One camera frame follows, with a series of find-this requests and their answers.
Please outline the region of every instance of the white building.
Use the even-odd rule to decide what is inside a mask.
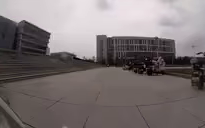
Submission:
[[[175,41],[158,37],[97,35],[97,62],[116,64],[123,60],[142,59],[144,56],[173,60]]]

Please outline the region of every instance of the car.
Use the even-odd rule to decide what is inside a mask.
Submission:
[[[22,122],[16,113],[0,97],[0,128],[34,128]]]

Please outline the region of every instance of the wall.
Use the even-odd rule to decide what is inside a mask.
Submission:
[[[97,62],[105,63],[107,60],[107,36],[98,35],[97,36]]]
[[[17,24],[0,16],[0,48],[14,49],[14,40]]]

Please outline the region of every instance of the building facade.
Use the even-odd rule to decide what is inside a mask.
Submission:
[[[0,16],[0,48],[15,50],[17,23]]]
[[[28,53],[46,55],[50,33],[25,20],[18,23],[17,50]]]
[[[97,35],[97,62],[103,64],[121,64],[145,56],[162,56],[173,61],[175,51],[175,41],[172,39]]]

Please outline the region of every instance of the sky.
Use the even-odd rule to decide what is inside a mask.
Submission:
[[[178,56],[205,51],[205,0],[0,0],[0,15],[51,32],[51,52],[79,57],[96,56],[101,34],[171,38]]]

